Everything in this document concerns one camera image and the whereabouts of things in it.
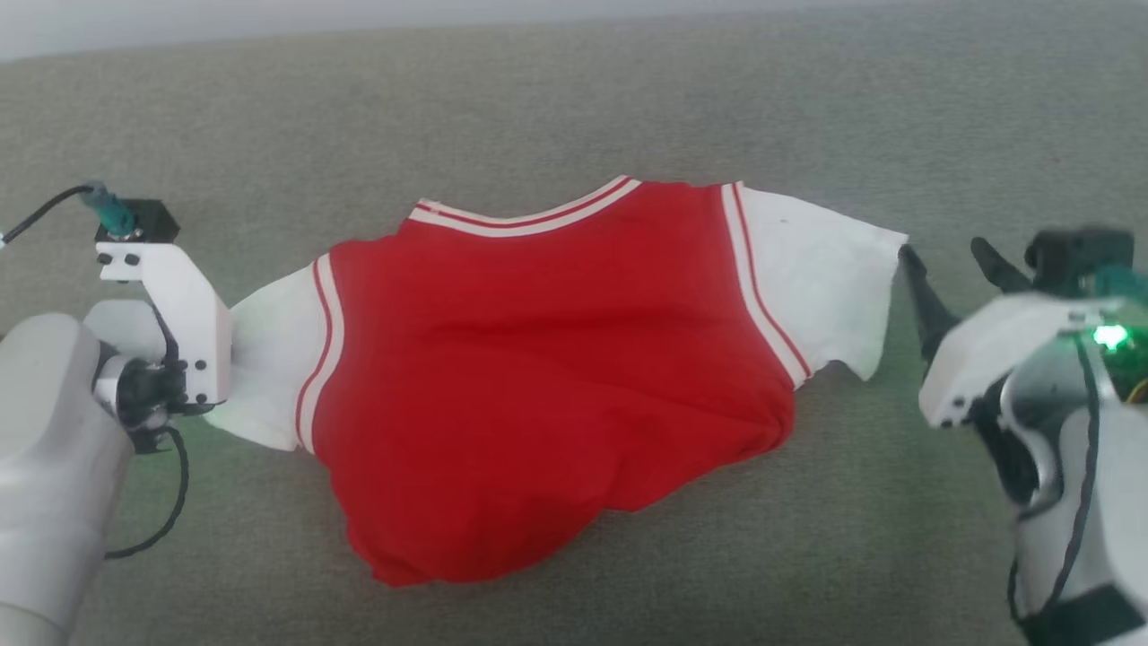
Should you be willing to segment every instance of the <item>striped trim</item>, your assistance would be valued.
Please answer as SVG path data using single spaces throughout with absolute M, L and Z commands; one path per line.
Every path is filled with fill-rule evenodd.
M 315 372 L 303 383 L 295 405 L 295 433 L 300 443 L 310 453 L 315 453 L 313 428 L 315 412 L 319 405 L 319 396 L 327 380 L 334 374 L 339 358 L 343 353 L 343 310 L 335 288 L 335 274 L 331 270 L 331 254 L 324 254 L 311 264 L 315 288 L 323 304 L 323 316 L 326 319 L 327 338 L 323 345 L 323 355 Z
M 734 246 L 734 260 L 737 264 L 737 281 L 742 288 L 742 297 L 745 299 L 746 310 L 753 319 L 758 332 L 765 337 L 766 343 L 777 356 L 785 372 L 793 381 L 796 390 L 813 373 L 806 364 L 797 347 L 790 340 L 785 330 L 778 325 L 777 319 L 769 312 L 766 302 L 758 287 L 758 278 L 753 262 L 753 246 L 750 243 L 750 229 L 745 220 L 745 209 L 742 205 L 742 184 L 726 184 L 721 187 L 722 205 L 726 212 L 726 224 L 729 226 L 730 241 Z
M 625 197 L 639 185 L 642 182 L 637 179 L 621 176 L 584 197 L 558 208 L 521 217 L 487 217 L 439 202 L 421 200 L 411 212 L 411 219 L 488 238 L 530 235 L 561 228 L 580 219 L 585 219 Z

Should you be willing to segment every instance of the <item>clothing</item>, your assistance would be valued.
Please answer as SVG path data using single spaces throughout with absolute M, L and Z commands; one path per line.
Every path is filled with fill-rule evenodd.
M 492 578 L 778 446 L 829 361 L 871 376 L 905 240 L 740 184 L 421 201 L 234 308 L 209 420 L 315 453 L 378 578 Z

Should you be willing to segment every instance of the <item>gray carpet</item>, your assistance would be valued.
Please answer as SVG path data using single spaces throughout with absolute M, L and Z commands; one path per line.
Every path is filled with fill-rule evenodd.
M 98 177 L 163 197 L 227 302 L 432 196 L 529 212 L 626 172 L 745 179 L 912 234 L 938 287 L 1041 226 L 1148 240 L 1148 8 L 1009 2 L 396 31 L 0 67 L 15 223 Z M 102 285 L 71 204 L 0 254 L 0 330 Z M 489 584 L 388 590 L 342 538 L 321 466 L 187 423 L 176 531 L 103 568 L 78 643 L 1017 644 L 1008 509 L 965 433 L 930 433 L 897 285 L 885 361 L 829 369 L 781 451 Z M 114 543 L 158 527 L 176 460 L 134 462 Z

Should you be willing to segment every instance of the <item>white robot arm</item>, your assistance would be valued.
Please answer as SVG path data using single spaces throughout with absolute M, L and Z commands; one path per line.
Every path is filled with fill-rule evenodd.
M 103 221 L 96 238 L 101 278 L 141 282 L 152 302 L 103 301 L 83 325 L 63 313 L 36 316 L 0 337 L 5 646 L 67 644 L 106 554 L 134 553 L 171 528 L 187 473 L 183 442 L 166 425 L 210 411 L 230 390 L 230 311 L 170 243 L 178 226 L 166 210 L 150 200 L 121 203 L 100 186 L 83 188 L 71 194 L 99 197 L 90 205 Z M 145 544 L 106 553 L 129 459 L 155 452 L 168 434 L 184 468 L 176 511 Z
M 912 249 L 902 259 L 930 361 L 921 411 L 934 428 L 972 426 L 1016 506 L 1013 618 L 1035 646 L 1148 644 L 1148 418 L 1132 404 L 1148 336 L 1108 326 L 1124 296 L 1148 294 L 1095 280 L 1131 272 L 1131 235 L 1042 232 L 1032 281 L 983 239 L 974 255 L 1006 294 L 964 320 Z M 1127 368 L 1128 353 L 1141 353 L 1134 379 L 1114 383 L 1109 365 Z

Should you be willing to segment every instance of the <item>black cable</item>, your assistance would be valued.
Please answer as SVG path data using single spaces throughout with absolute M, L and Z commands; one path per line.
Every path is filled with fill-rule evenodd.
M 1080 367 L 1084 369 L 1085 389 L 1088 392 L 1088 452 L 1085 454 L 1084 482 L 1080 484 L 1080 504 L 1077 507 L 1076 516 L 1072 519 L 1072 536 L 1064 547 L 1064 560 L 1060 574 L 1056 575 L 1056 579 L 1053 582 L 1053 592 L 1048 596 L 1040 612 L 1027 617 L 1025 621 L 1031 621 L 1048 613 L 1061 600 L 1064 586 L 1068 584 L 1072 568 L 1080 555 L 1080 547 L 1084 544 L 1084 531 L 1088 523 L 1088 512 L 1092 509 L 1092 497 L 1096 489 L 1096 464 L 1100 461 L 1100 391 L 1096 388 L 1096 374 L 1092 369 L 1092 361 L 1088 359 L 1088 351 L 1085 349 L 1084 342 L 1080 341 L 1079 335 L 1073 338 L 1073 342 L 1077 347 L 1077 357 L 1080 360 Z M 1014 560 L 1013 569 L 1009 570 L 1008 575 L 1008 604 L 1013 621 L 1019 623 L 1021 618 L 1016 608 L 1017 570 L 1017 561 Z
M 126 559 L 127 557 L 131 557 L 133 554 L 147 550 L 148 547 L 152 547 L 153 545 L 158 543 L 160 539 L 168 536 L 168 532 L 170 532 L 171 529 L 176 527 L 176 519 L 178 519 L 179 514 L 184 511 L 184 500 L 186 500 L 187 498 L 187 484 L 188 481 L 191 480 L 191 474 L 188 470 L 188 461 L 187 461 L 187 446 L 184 445 L 184 438 L 183 436 L 179 435 L 179 431 L 177 431 L 176 429 L 169 428 L 168 435 L 171 436 L 171 442 L 176 445 L 176 453 L 179 454 L 179 496 L 176 497 L 176 507 L 172 508 L 171 515 L 168 517 L 168 522 L 164 523 L 162 528 L 160 528 L 160 531 L 152 535 L 152 538 L 148 538 L 144 543 L 140 543 L 139 545 L 133 545 L 125 550 L 116 550 L 115 552 L 108 552 L 107 554 L 103 555 L 103 559 L 106 561 L 110 561 L 113 559 Z
M 49 210 L 52 210 L 53 208 L 55 208 L 56 204 L 59 204 L 60 202 L 67 200 L 68 197 L 70 197 L 72 195 L 78 195 L 80 193 L 91 193 L 91 192 L 92 192 L 92 187 L 88 186 L 88 185 L 86 185 L 86 184 L 82 185 L 82 186 L 72 186 L 71 188 L 68 188 L 67 190 L 60 193 L 55 197 L 52 197 L 51 200 L 44 202 L 44 205 L 40 207 L 40 208 L 38 208 L 38 209 L 36 209 L 36 212 L 33 212 L 32 215 L 25 217 L 24 221 L 21 221 L 20 224 L 17 224 L 16 226 L 14 226 L 11 231 L 8 231 L 7 233 L 5 233 L 5 236 L 2 239 L 0 239 L 0 241 L 2 241 L 3 243 L 7 244 L 8 242 L 15 240 L 16 235 L 20 235 L 24 231 L 28 231 L 28 228 L 31 225 L 36 224 L 37 220 L 39 220 L 41 217 L 44 217 Z

